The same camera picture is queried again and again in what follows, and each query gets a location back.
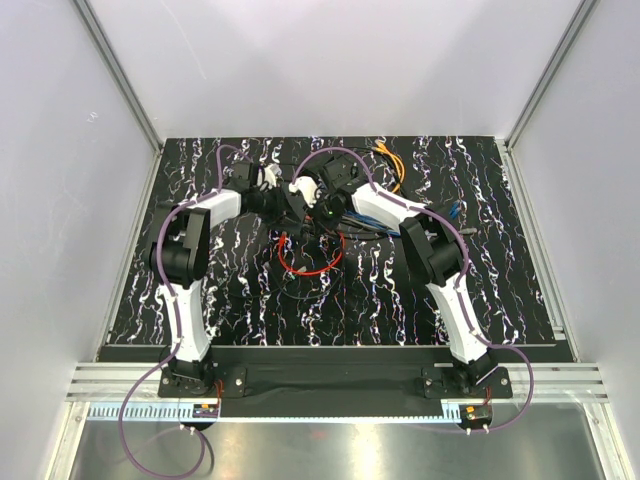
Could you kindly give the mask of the black network switch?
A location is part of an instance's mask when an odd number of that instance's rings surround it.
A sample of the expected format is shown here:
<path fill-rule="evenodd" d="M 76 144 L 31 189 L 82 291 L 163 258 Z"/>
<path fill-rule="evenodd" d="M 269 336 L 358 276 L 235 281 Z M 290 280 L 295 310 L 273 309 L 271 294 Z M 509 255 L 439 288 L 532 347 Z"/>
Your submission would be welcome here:
<path fill-rule="evenodd" d="M 290 184 L 282 186 L 283 212 L 287 222 L 293 225 L 302 225 L 307 216 L 307 203 L 299 192 L 292 192 Z"/>

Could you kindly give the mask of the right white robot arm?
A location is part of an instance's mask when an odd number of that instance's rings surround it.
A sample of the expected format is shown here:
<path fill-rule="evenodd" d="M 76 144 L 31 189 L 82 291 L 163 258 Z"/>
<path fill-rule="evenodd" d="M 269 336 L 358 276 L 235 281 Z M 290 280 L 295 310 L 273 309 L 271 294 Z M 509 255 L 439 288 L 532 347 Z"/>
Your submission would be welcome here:
<path fill-rule="evenodd" d="M 497 361 L 482 333 L 467 288 L 468 249 L 446 212 L 391 193 L 375 182 L 361 157 L 326 160 L 307 157 L 289 186 L 304 198 L 313 218 L 334 219 L 350 211 L 368 217 L 400 235 L 412 275 L 424 282 L 444 322 L 452 358 L 449 378 L 466 396 L 486 389 Z"/>

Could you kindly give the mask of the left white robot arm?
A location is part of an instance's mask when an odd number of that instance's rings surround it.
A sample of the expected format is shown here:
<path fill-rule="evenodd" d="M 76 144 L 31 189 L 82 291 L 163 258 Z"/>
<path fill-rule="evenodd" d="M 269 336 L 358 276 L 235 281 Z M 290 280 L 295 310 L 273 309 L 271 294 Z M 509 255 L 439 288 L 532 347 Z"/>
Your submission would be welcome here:
<path fill-rule="evenodd" d="M 156 212 L 147 264 L 160 284 L 171 333 L 169 356 L 160 365 L 170 381 L 180 382 L 193 395 L 208 394 L 216 382 L 201 299 L 211 230 L 244 213 L 281 218 L 286 200 L 281 177 L 276 163 L 242 161 L 212 191 Z"/>

